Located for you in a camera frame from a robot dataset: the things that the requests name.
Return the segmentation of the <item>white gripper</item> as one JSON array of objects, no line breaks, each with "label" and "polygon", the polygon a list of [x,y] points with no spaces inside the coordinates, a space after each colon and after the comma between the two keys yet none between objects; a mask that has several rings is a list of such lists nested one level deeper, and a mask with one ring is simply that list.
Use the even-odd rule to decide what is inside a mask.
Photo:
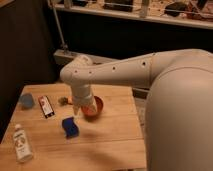
[{"label": "white gripper", "polygon": [[74,84],[71,86],[74,115],[79,114],[81,106],[88,106],[89,113],[97,112],[96,101],[90,84]]}]

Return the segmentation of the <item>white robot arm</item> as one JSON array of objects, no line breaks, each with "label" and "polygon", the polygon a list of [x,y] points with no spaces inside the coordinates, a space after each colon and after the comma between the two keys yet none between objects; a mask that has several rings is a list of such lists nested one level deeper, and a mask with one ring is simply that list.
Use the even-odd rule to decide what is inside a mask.
[{"label": "white robot arm", "polygon": [[147,88],[147,170],[213,171],[213,53],[171,50],[99,65],[80,55],[60,77],[76,109],[92,100],[92,84]]}]

